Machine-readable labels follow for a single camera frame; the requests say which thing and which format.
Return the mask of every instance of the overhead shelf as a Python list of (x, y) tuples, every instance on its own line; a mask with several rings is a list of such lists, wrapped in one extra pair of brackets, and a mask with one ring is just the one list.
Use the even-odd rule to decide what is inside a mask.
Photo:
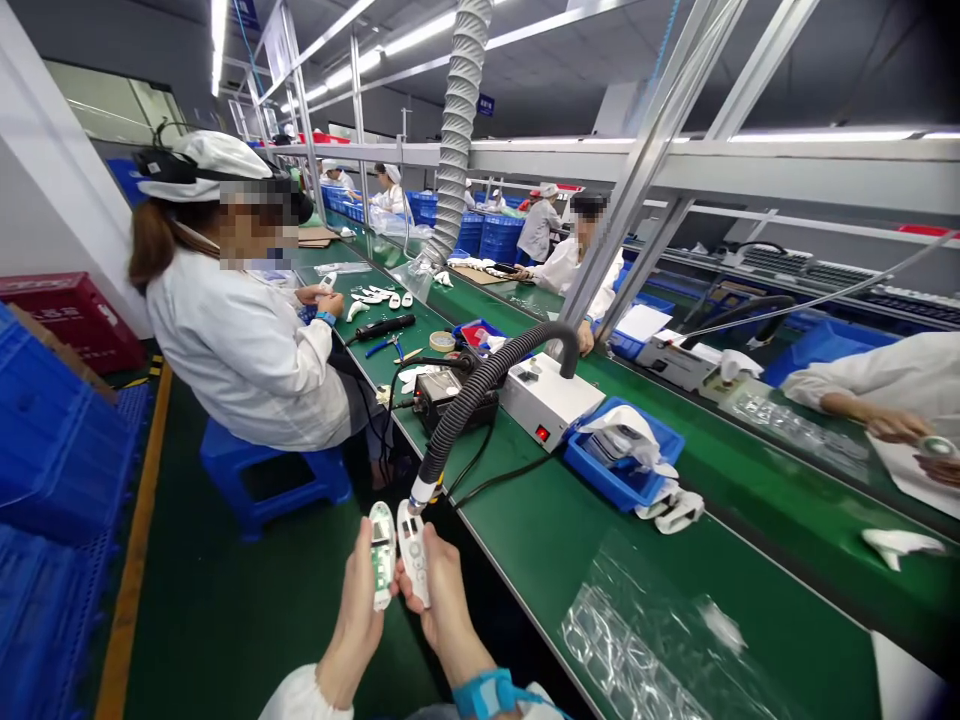
[[(473, 143), (470, 170), (613, 186), (632, 147), (626, 139), (481, 140)], [(306, 154), (303, 146), (276, 151)], [(405, 144), (402, 150), (386, 144), (323, 145), (317, 154), (427, 168), (440, 162), (439, 143)], [(698, 196), (846, 206), (955, 224), (960, 218), (960, 141), (676, 143), (654, 186)]]

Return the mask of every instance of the cardboard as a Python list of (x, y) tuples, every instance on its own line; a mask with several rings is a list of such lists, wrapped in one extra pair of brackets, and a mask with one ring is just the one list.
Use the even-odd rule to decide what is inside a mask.
[(23, 325), (30, 334), (40, 343), (48, 348), (54, 355), (60, 358), (60, 361), (70, 368), (73, 373), (88, 385), (91, 385), (97, 394), (100, 395), (111, 405), (117, 404), (117, 393), (112, 387), (107, 385), (99, 375), (80, 359), (80, 356), (69, 345), (65, 345), (57, 339), (57, 336), (47, 330), (43, 325), (33, 319), (30, 313), (18, 308), (14, 304), (7, 305), (10, 308), (20, 324)]
[(300, 247), (310, 248), (328, 247), (331, 242), (340, 237), (333, 230), (329, 230), (325, 227), (300, 228), (299, 235), (299, 242), (297, 244)]
[(481, 270), (474, 270), (473, 268), (451, 268), (457, 275), (463, 275), (465, 278), (470, 280), (477, 285), (493, 285), (498, 282), (515, 282), (514, 280), (508, 280), (506, 278), (497, 278), (493, 275), (489, 275)]

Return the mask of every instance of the blue sign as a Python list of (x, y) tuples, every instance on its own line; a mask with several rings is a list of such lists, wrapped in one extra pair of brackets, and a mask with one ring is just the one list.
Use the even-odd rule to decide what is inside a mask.
[(480, 99), (477, 100), (477, 112), (487, 117), (493, 117), (494, 99), (489, 95), (480, 93)]
[(234, 0), (227, 0), (227, 14), (234, 22), (239, 22), (247, 30), (260, 32), (260, 20), (257, 19), (257, 8), (254, 6), (253, 0), (235, 1), (236, 5), (234, 5)]

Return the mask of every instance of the gray ducted hose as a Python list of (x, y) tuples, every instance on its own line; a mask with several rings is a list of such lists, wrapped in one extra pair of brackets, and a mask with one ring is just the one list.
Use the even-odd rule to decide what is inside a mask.
[(446, 262), (460, 235), (473, 119), (477, 115), (483, 58), (492, 18), (493, 0), (460, 0), (453, 27), (453, 53), (447, 73), (440, 136), (437, 224), (434, 237), (422, 251), (422, 256), (437, 267)]

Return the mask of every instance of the headset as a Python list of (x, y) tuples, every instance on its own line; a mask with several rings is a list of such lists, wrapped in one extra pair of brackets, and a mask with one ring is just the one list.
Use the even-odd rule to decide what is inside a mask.
[(163, 131), (171, 126), (188, 127), (193, 130), (206, 129), (198, 127), (197, 125), (191, 125), (190, 123), (171, 121), (164, 118), (163, 122), (153, 131), (153, 142), (151, 146), (141, 148), (133, 153), (133, 161), (143, 177), (156, 182), (171, 183), (174, 185), (193, 185), (197, 180), (247, 183), (261, 182), (268, 192), (289, 192), (291, 209), (301, 224), (305, 223), (313, 215), (313, 201), (300, 189), (300, 184), (294, 182), (290, 177), (290, 173), (286, 170), (259, 155), (258, 157), (266, 163), (272, 173), (272, 176), (269, 178), (257, 180), (240, 175), (217, 172), (216, 170), (204, 170), (197, 165), (193, 158), (183, 155), (182, 153), (176, 153), (163, 144), (161, 140)]

